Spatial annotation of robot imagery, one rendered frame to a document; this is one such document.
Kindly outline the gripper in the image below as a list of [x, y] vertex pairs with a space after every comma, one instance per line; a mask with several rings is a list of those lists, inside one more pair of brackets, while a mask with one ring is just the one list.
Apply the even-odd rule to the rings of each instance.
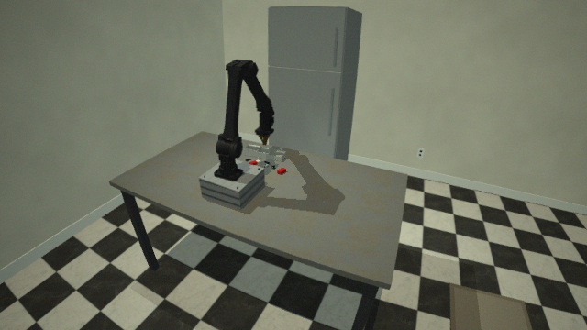
[[[268, 138], [270, 134], [274, 132], [274, 129], [269, 130], [269, 122], [262, 124], [260, 122], [260, 127], [255, 130], [256, 135], [259, 135], [260, 140], [262, 141], [263, 145], [267, 144]], [[262, 138], [264, 137], [264, 138]]]

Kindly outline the grey three-compartment bin rack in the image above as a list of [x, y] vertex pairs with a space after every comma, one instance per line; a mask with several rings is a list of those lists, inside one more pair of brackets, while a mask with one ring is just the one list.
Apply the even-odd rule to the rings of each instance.
[[273, 148], [265, 148], [260, 145], [248, 144], [244, 148], [244, 156], [282, 162], [283, 159], [286, 157], [286, 151], [276, 150]]

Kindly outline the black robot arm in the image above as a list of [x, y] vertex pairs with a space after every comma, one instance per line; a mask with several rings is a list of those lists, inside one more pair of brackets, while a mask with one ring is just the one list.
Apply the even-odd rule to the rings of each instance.
[[256, 100], [257, 111], [261, 112], [260, 122], [262, 124], [269, 122], [269, 130], [273, 126], [274, 111], [271, 107], [271, 99], [260, 85], [256, 76], [258, 70], [256, 63], [252, 60], [233, 60], [226, 65], [228, 74], [227, 110], [224, 135], [219, 134], [216, 143], [216, 153], [220, 160], [219, 168], [214, 172], [216, 177], [235, 182], [243, 174], [243, 170], [238, 169], [235, 161], [235, 158], [240, 157], [243, 148], [242, 137], [238, 137], [238, 115], [243, 80]]

